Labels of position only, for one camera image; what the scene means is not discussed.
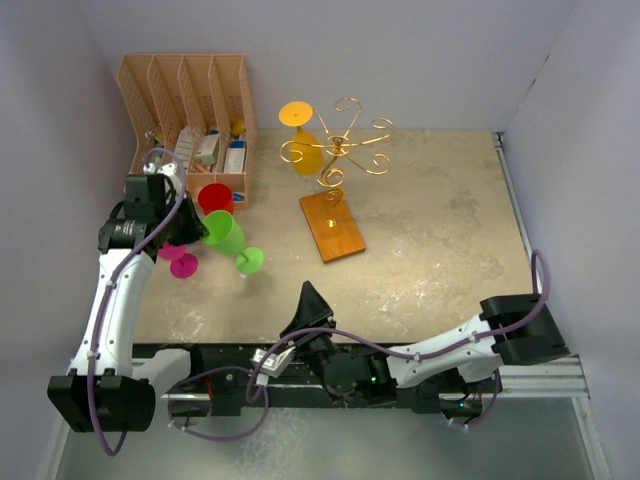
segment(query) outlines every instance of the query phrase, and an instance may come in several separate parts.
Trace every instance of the table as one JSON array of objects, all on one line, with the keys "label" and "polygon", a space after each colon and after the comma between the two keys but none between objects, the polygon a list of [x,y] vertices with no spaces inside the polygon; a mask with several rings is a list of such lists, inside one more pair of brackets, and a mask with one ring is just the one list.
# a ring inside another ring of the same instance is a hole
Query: table
[{"label": "table", "polygon": [[[369,138],[354,132],[352,140]],[[366,252],[322,263],[299,198],[321,191],[279,157],[291,130],[260,131],[249,210],[237,212],[247,246],[265,252],[262,271],[242,277],[235,259],[201,242],[186,280],[158,259],[142,299],[136,343],[267,343],[290,322],[310,280],[338,328],[383,343],[411,343],[454,328],[495,295],[530,292],[528,259],[488,131],[398,130],[375,152],[384,176],[346,160],[346,200]]]}]

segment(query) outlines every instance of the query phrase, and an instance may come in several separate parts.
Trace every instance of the red cup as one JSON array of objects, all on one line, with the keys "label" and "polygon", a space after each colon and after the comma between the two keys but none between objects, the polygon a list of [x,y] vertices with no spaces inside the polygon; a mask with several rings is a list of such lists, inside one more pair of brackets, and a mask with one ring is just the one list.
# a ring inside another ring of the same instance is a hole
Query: red cup
[{"label": "red cup", "polygon": [[205,215],[216,210],[233,213],[233,192],[222,183],[210,183],[200,190],[198,204]]}]

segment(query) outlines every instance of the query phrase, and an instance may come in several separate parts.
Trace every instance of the wooden board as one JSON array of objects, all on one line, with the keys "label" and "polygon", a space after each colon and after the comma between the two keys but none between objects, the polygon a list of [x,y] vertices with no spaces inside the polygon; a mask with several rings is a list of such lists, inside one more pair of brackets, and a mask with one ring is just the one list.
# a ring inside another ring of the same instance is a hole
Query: wooden board
[{"label": "wooden board", "polygon": [[[360,235],[349,206],[341,202],[335,211],[326,199],[327,192],[316,193],[300,199],[300,205],[309,228],[316,241],[324,263],[364,252],[367,246]],[[335,216],[336,224],[329,226],[328,220]]]}]

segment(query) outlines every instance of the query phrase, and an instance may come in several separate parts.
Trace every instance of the gray floor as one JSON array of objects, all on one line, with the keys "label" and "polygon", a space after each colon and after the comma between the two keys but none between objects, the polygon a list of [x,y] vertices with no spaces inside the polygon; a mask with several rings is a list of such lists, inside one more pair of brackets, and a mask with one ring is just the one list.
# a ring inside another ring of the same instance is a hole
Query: gray floor
[{"label": "gray floor", "polygon": [[[231,434],[240,418],[198,419],[200,431]],[[210,443],[167,428],[166,404],[152,427],[131,434],[116,458],[90,434],[71,434],[58,480],[225,479],[590,479],[569,399],[499,399],[465,434],[439,415],[401,410],[272,410],[252,437]]]}]

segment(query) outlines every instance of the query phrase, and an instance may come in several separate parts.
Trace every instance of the white connector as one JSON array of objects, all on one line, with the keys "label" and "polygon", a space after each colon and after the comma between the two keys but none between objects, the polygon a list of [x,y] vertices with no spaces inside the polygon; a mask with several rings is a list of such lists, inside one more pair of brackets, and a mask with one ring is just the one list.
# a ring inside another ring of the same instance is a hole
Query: white connector
[{"label": "white connector", "polygon": [[[282,352],[280,355],[271,354],[269,358],[267,358],[262,364],[262,368],[260,368],[260,373],[265,375],[269,375],[273,378],[278,378],[280,374],[284,371],[285,368],[289,366],[291,360],[293,360],[293,353],[296,347],[291,347]],[[256,351],[253,353],[253,357],[251,357],[251,363],[253,366],[257,366],[258,363],[264,358],[266,350],[262,350],[260,348],[256,348]]]}]

